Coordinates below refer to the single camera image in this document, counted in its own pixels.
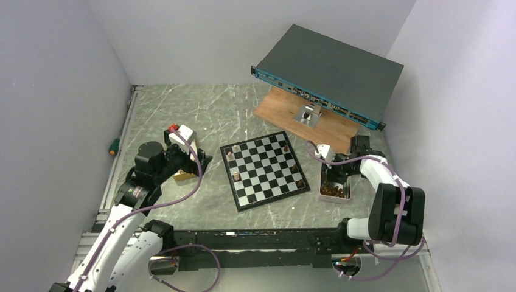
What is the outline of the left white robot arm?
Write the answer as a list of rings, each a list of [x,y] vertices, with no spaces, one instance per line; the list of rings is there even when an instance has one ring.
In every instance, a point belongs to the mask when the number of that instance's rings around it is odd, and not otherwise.
[[[202,149],[151,141],[143,143],[134,166],[119,187],[108,219],[80,266],[51,291],[126,291],[130,279],[156,254],[170,254],[175,245],[173,226],[151,220],[132,246],[128,242],[161,196],[161,184],[179,170],[201,177],[212,160]]]

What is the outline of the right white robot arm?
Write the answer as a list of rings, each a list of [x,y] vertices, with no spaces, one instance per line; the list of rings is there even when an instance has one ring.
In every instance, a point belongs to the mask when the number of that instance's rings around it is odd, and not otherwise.
[[[341,195],[348,178],[359,175],[375,191],[366,218],[346,218],[346,229],[337,233],[335,244],[342,252],[351,252],[359,240],[416,246],[422,240],[425,193],[402,180],[388,164],[386,156],[373,150],[367,136],[351,139],[350,153],[334,153],[331,146],[317,146],[317,157],[325,160],[322,166],[326,195]]]

